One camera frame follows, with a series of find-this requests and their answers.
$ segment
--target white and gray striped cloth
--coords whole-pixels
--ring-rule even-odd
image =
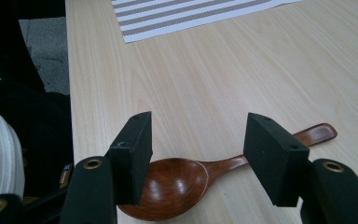
[[[147,39],[301,0],[112,0],[124,41]]]

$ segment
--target black foam pad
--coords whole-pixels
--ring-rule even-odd
[[[117,204],[139,204],[152,150],[152,113],[131,117],[105,157],[112,164]]]
[[[249,113],[243,155],[273,204],[296,206],[296,186],[309,154],[307,147],[273,119]]]

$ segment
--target wooden table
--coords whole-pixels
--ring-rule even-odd
[[[152,161],[242,153],[248,112],[289,132],[320,122],[315,147],[358,174],[358,1],[306,0],[125,44],[110,0],[67,0],[75,160],[104,155],[129,117],[153,112]],[[271,205],[249,166],[166,223],[300,223]],[[119,223],[142,223],[118,212]]]

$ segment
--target spoon handle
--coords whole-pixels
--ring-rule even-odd
[[[321,123],[293,136],[306,147],[312,147],[337,137],[337,131],[328,123]]]
[[[330,124],[321,123],[301,132],[294,133],[293,136],[305,147],[312,147],[335,138],[337,136],[337,131]],[[215,179],[217,179],[219,176],[225,174],[226,172],[234,168],[248,163],[248,161],[243,155],[239,155],[222,161],[198,162],[202,164],[207,170],[209,177],[208,187],[211,186]]]

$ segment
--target brown spoon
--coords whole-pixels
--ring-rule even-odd
[[[336,130],[326,123],[294,134],[306,147],[336,136]],[[140,205],[121,205],[119,208],[131,217],[147,221],[177,217],[193,207],[219,176],[247,163],[243,155],[223,161],[180,158],[153,161],[149,165]]]

